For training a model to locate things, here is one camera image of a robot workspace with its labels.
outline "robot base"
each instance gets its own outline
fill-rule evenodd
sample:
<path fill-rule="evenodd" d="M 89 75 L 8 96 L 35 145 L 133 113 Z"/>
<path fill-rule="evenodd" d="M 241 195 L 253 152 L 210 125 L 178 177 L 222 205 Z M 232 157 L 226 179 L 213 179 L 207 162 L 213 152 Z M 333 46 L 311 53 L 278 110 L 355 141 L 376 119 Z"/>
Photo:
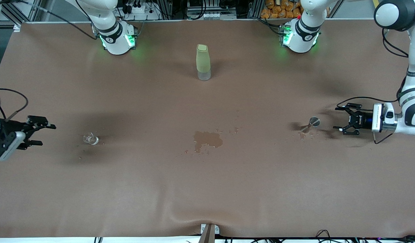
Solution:
<path fill-rule="evenodd" d="M 129 50 L 135 49 L 137 43 L 138 29 L 125 21 L 119 21 L 119 23 L 122 25 L 122 34 L 116 39 L 115 43 L 108 43 L 107 40 L 100 37 L 104 49 L 113 55 L 125 54 Z"/>
<path fill-rule="evenodd" d="M 284 34 L 283 36 L 280 36 L 280 43 L 283 47 L 287 46 L 294 52 L 305 53 L 315 45 L 319 34 L 317 34 L 314 38 L 311 36 L 310 40 L 303 40 L 302 37 L 297 34 L 297 22 L 298 19 L 292 19 L 284 26 L 280 27 L 280 33 Z"/>

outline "green led light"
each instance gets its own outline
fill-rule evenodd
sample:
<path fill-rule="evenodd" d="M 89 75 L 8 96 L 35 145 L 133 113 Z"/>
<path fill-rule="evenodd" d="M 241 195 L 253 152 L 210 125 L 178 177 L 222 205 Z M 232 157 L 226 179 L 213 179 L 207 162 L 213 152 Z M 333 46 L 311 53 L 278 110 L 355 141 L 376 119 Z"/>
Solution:
<path fill-rule="evenodd" d="M 284 45 L 288 45 L 288 44 L 290 44 L 290 40 L 291 40 L 291 38 L 293 37 L 293 31 L 292 30 L 290 30 L 289 32 L 288 32 L 288 34 L 286 34 L 285 36 L 284 36 L 284 42 L 283 42 L 283 44 Z"/>
<path fill-rule="evenodd" d="M 129 46 L 134 46 L 134 37 L 130 35 L 125 35 L 125 39 L 127 40 Z"/>
<path fill-rule="evenodd" d="M 315 37 L 314 37 L 314 42 L 312 43 L 312 45 L 315 45 L 316 43 L 317 43 L 317 37 L 319 36 L 319 34 L 317 34 Z"/>
<path fill-rule="evenodd" d="M 106 48 L 106 43 L 104 43 L 103 37 L 100 35 L 101 42 L 103 43 L 104 48 Z"/>

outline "water droplet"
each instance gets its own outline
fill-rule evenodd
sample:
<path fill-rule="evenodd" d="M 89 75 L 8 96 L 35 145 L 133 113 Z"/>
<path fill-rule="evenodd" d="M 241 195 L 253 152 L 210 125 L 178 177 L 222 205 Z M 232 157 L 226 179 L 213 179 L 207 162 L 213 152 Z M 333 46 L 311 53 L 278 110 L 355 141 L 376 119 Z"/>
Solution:
<path fill-rule="evenodd" d="M 299 132 L 299 137 L 301 140 L 303 140 L 306 137 L 306 134 L 304 132 Z"/>

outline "table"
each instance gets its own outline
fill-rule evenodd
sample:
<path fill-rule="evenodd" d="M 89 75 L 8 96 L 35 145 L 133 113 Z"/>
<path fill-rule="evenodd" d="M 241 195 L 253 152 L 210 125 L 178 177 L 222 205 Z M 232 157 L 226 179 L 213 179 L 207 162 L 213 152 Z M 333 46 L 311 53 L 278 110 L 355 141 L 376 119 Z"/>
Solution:
<path fill-rule="evenodd" d="M 408 63 L 380 32 L 371 20 L 327 21 L 295 54 L 257 21 L 146 23 L 135 51 L 112 56 L 69 25 L 22 25 L 0 87 L 30 99 L 17 119 L 58 129 L 0 162 L 0 237 L 188 235 L 201 223 L 231 237 L 415 234 L 415 137 L 374 145 L 370 132 L 332 129 L 348 121 L 339 101 L 395 98 Z M 406 33 L 388 38 L 407 49 Z M 197 79 L 198 43 L 209 46 L 208 82 Z M 1 100 L 8 114 L 23 103 Z M 321 125 L 301 140 L 312 116 Z M 82 142 L 88 132 L 98 145 Z M 200 134 L 211 146 L 195 153 Z"/>

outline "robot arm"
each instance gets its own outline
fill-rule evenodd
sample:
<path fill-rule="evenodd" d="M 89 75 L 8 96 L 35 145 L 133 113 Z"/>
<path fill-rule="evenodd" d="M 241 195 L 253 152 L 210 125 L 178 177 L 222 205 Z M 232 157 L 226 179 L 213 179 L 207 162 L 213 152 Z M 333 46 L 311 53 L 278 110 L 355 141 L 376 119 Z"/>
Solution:
<path fill-rule="evenodd" d="M 375 103 L 372 113 L 362 112 L 359 104 L 349 103 L 336 108 L 350 114 L 349 125 L 334 128 L 340 129 L 343 134 L 359 134 L 358 129 L 371 129 L 374 133 L 391 131 L 415 135 L 415 0 L 384 0 L 377 6 L 374 19 L 377 25 L 385 29 L 408 30 L 411 37 L 407 75 L 397 93 L 401 112 L 395 114 L 390 102 Z M 347 131 L 352 127 L 357 130 Z"/>
<path fill-rule="evenodd" d="M 286 23 L 290 30 L 281 37 L 282 45 L 294 52 L 305 53 L 311 49 L 319 36 L 320 27 L 326 20 L 326 8 L 338 0 L 301 0 L 305 12 L 300 19 Z"/>
<path fill-rule="evenodd" d="M 111 54 L 121 55 L 135 48 L 137 29 L 125 21 L 116 20 L 113 10 L 118 0 L 66 0 L 87 14 L 100 33 L 103 46 Z"/>

